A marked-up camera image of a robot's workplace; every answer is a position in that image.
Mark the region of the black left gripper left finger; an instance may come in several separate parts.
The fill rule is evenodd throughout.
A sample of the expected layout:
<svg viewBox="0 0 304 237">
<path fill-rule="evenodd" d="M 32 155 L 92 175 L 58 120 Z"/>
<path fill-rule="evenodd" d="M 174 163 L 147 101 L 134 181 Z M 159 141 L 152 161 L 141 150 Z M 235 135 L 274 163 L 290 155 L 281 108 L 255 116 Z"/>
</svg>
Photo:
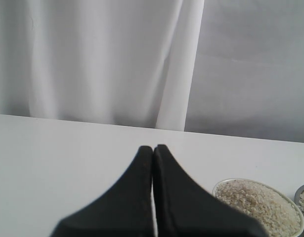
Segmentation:
<svg viewBox="0 0 304 237">
<path fill-rule="evenodd" d="M 63 218 L 53 237 L 152 237 L 153 150 L 139 147 L 133 161 L 101 197 Z"/>
</svg>

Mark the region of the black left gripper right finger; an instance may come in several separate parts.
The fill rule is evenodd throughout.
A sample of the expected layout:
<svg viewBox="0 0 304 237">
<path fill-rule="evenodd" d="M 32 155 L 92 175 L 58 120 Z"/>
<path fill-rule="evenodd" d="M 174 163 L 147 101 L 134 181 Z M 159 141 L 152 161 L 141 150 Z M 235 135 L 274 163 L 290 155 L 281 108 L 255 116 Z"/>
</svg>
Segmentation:
<svg viewBox="0 0 304 237">
<path fill-rule="evenodd" d="M 153 154 L 153 192 L 160 237 L 265 237 L 254 218 L 199 186 L 166 145 Z"/>
</svg>

